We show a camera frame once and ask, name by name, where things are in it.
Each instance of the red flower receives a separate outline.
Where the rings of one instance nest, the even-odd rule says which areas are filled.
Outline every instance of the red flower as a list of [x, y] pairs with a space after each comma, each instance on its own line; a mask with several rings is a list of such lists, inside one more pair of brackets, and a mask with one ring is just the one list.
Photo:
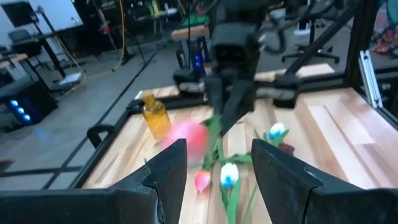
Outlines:
[[293, 156], [293, 152], [294, 152], [293, 146], [282, 142], [279, 144], [279, 149], [286, 152], [287, 154]]
[[199, 170], [195, 176], [195, 187], [200, 193], [204, 192], [211, 182], [211, 174], [207, 170]]

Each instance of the plastic bottle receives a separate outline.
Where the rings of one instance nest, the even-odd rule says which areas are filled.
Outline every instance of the plastic bottle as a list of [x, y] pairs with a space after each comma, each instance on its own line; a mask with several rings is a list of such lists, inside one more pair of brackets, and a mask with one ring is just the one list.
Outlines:
[[171, 127], [166, 107], [162, 102], [155, 99], [153, 93], [145, 93], [142, 100], [145, 103], [142, 114], [147, 121], [152, 135], [156, 140], [165, 138]]

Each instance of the wooden table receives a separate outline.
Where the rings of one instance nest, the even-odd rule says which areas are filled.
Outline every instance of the wooden table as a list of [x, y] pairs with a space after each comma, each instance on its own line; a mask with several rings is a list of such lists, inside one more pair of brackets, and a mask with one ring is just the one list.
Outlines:
[[[177, 94], [174, 87], [151, 91], [156, 96]], [[209, 106], [169, 111], [173, 123], [185, 119], [202, 121], [211, 114]], [[290, 129], [285, 142], [295, 147], [295, 157], [364, 189], [398, 187], [398, 133], [350, 88], [302, 94], [294, 110], [275, 108], [266, 100], [257, 100], [256, 110], [241, 121], [223, 139], [227, 156], [249, 151], [254, 129], [261, 133], [274, 123], [282, 122]], [[132, 116], [84, 188], [107, 187], [134, 172], [145, 160], [159, 153], [155, 144], [143, 117]], [[238, 223], [241, 223], [256, 181], [252, 167], [239, 169], [242, 185]], [[219, 165], [213, 169], [212, 187], [202, 194], [193, 184], [196, 171], [188, 170], [180, 223], [226, 223], [218, 189]], [[250, 218], [249, 223], [253, 224], [271, 223], [259, 192]]]
[[[193, 26], [190, 29], [190, 36], [193, 40], [197, 37], [206, 36], [209, 34], [209, 28], [205, 25]], [[187, 40], [188, 39], [188, 28], [176, 29], [172, 32], [173, 40]]]
[[[15, 57], [11, 58], [11, 62], [12, 63], [18, 63], [18, 62], [23, 61], [25, 59], [27, 59], [27, 55], [26, 54], [18, 54]], [[6, 68], [6, 67], [8, 67], [10, 65], [11, 65], [10, 61], [0, 62], [0, 68]]]

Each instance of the artificial flower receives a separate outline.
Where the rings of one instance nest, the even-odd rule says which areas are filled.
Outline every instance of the artificial flower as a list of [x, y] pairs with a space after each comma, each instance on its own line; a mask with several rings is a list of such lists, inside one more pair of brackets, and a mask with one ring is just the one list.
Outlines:
[[285, 126], [282, 123], [276, 123], [272, 125], [269, 130], [269, 139], [275, 139], [276, 137], [280, 136], [285, 130]]
[[211, 174], [207, 170], [199, 170], [197, 175], [195, 176], [195, 187], [197, 190], [202, 193], [204, 192], [207, 187], [210, 185], [211, 182]]
[[236, 164], [226, 163], [221, 168], [221, 184], [224, 188], [230, 188], [235, 185], [239, 179], [239, 171]]
[[284, 151], [284, 152], [286, 152], [287, 154], [289, 154], [289, 155], [291, 155], [291, 156], [293, 156], [293, 152], [294, 152], [294, 147], [293, 146], [291, 146], [291, 145], [289, 145], [289, 144], [286, 144], [286, 143], [280, 143], [279, 144], [279, 147], [278, 147], [281, 151]]

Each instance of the computer tower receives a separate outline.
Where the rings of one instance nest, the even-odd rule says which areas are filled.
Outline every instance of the computer tower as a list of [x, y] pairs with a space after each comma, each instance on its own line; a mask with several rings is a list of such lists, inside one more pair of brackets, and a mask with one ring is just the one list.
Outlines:
[[37, 124], [58, 108], [57, 102], [41, 82], [28, 82], [15, 87], [3, 95], [1, 101], [23, 125]]

